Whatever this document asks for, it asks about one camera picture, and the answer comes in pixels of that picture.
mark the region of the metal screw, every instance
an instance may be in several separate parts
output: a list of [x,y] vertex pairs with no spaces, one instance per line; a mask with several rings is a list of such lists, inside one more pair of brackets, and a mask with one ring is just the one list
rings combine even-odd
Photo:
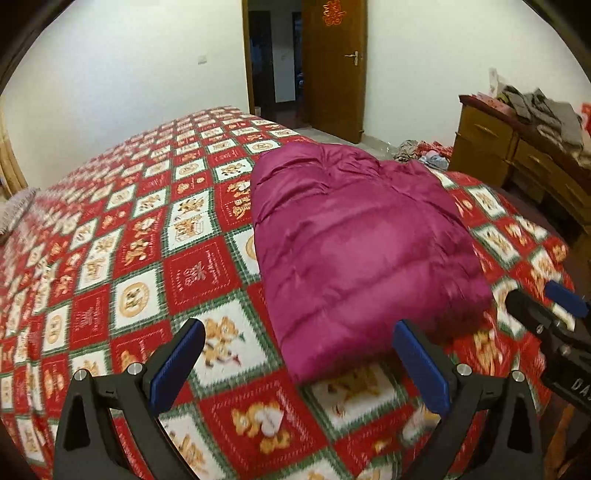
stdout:
[[511,376],[513,377],[513,380],[515,380],[516,382],[523,382],[523,380],[525,380],[525,375],[520,372],[519,370],[513,370],[511,372]]
[[86,378],[87,374],[88,372],[81,368],[80,370],[76,370],[76,373],[74,374],[74,379],[78,380],[78,382],[82,381]]
[[144,366],[139,362],[134,362],[129,367],[127,367],[127,373],[130,375],[137,375],[144,369]]
[[468,377],[468,376],[472,375],[472,367],[470,365],[459,364],[456,367],[456,370],[463,377]]

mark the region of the pile of clothes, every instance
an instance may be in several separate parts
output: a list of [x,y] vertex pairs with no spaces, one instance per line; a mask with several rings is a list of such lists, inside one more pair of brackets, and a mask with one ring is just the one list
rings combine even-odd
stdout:
[[417,140],[405,140],[392,152],[392,157],[393,160],[403,163],[409,160],[418,160],[428,167],[446,171],[452,153],[453,147],[445,147],[439,142],[431,144]]
[[511,85],[503,88],[499,98],[515,109],[521,122],[535,125],[540,135],[591,170],[591,137],[570,103],[556,102],[540,89],[524,94]]

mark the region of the red paper decoration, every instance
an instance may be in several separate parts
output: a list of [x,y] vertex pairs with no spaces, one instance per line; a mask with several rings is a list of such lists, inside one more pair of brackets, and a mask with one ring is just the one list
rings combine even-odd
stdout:
[[333,25],[340,25],[346,14],[347,12],[341,10],[340,0],[329,0],[329,2],[324,5],[322,18],[327,27],[332,27]]

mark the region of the wooden door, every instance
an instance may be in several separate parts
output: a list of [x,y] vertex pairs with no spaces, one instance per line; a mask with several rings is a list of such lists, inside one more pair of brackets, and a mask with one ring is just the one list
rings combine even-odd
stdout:
[[359,143],[365,108],[367,0],[303,0],[302,6],[308,120],[318,130]]
[[261,107],[261,116],[265,117],[275,111],[271,12],[250,11],[248,12],[248,22],[255,106]]

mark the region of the dresser drawer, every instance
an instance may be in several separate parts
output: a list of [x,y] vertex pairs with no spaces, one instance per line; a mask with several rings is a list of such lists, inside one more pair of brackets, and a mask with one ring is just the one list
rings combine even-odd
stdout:
[[545,186],[549,185],[550,179],[557,175],[557,170],[559,170],[552,157],[536,150],[523,140],[520,140],[517,145],[517,150],[515,150],[515,155],[513,156],[513,163],[517,167],[525,167],[536,179],[543,182]]
[[466,173],[488,185],[501,187],[508,177],[509,167],[502,158],[481,149],[461,133],[456,134],[449,170]]
[[577,220],[591,222],[591,196],[549,155],[520,140],[513,162],[525,167]]
[[470,106],[462,109],[459,133],[482,150],[507,158],[513,129],[501,120]]

